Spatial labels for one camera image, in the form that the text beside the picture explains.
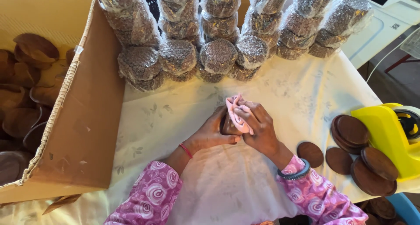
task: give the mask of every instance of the pink shirt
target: pink shirt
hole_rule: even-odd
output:
[[[295,174],[304,167],[305,164],[295,155],[282,173]],[[298,180],[277,176],[277,181],[300,212],[313,219],[314,225],[363,225],[368,219],[346,195],[314,169]],[[104,224],[164,225],[181,187],[182,180],[174,169],[152,161],[134,183],[129,198],[109,215]]]

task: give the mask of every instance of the bangle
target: bangle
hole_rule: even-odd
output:
[[[295,174],[292,174],[292,175],[285,175],[285,174],[281,173],[280,169],[277,169],[277,174],[280,177],[282,177],[286,180],[297,180],[297,179],[301,179],[302,177],[306,176],[309,173],[309,171],[311,170],[311,166],[309,165],[309,162],[306,159],[302,159],[302,158],[300,158],[300,159],[303,161],[303,163],[305,163],[305,168],[302,171],[300,171],[299,173],[295,173]]]
[[[179,144],[178,145],[179,147],[182,147],[184,150],[185,150],[185,152],[187,153],[187,155],[190,157],[190,158],[192,158],[192,154],[191,154],[191,152],[184,146],[184,144],[183,143],[181,143],[181,144]]]

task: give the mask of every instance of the woman's left hand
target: woman's left hand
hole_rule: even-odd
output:
[[[220,122],[227,111],[226,105],[219,106],[200,129],[183,142],[184,146],[192,154],[195,154],[201,149],[239,142],[241,140],[240,136],[220,134]]]

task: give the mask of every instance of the table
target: table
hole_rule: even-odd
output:
[[[101,224],[126,200],[134,181],[151,160],[169,155],[226,97],[239,92],[246,100],[260,102],[266,108],[274,119],[278,138],[294,153],[300,142],[310,141],[325,154],[329,147],[336,147],[329,134],[334,116],[381,104],[343,52],[326,60],[305,55],[288,61],[274,56],[248,83],[228,78],[217,84],[199,79],[188,83],[168,80],[151,94],[126,87],[110,188],[83,194],[75,203],[44,216],[41,214],[51,201],[5,206],[0,210],[0,224]],[[325,162],[315,170],[354,203],[372,198],[354,184],[351,176],[333,172]],[[285,206],[285,214],[296,213],[274,181],[275,173],[276,168],[265,156],[243,142],[200,151],[181,176],[184,186],[168,224],[199,214],[200,199],[217,203],[212,207],[215,216],[209,217],[214,223],[226,222],[219,215],[228,217],[239,211],[247,219],[257,213],[275,219],[282,215],[276,209]],[[420,192],[420,178],[399,183],[397,192],[402,191]]]

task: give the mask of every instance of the power cord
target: power cord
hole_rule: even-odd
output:
[[[370,73],[369,77],[367,78],[366,82],[369,81],[370,77],[372,76],[373,72],[376,70],[376,68],[379,66],[379,64],[382,62],[382,60],[384,60],[386,58],[386,56],[388,56],[390,53],[392,53],[392,51],[396,50],[396,48],[398,48],[402,43],[404,43],[404,41],[406,41],[408,38],[410,38],[410,36],[412,34],[414,34],[418,29],[420,29],[420,27],[418,27],[417,29],[415,29],[409,36],[407,36],[406,39],[404,39],[400,44],[398,44],[395,48],[393,48],[389,53],[387,53],[382,59],[381,61],[379,61],[379,63],[373,68],[372,72]]]

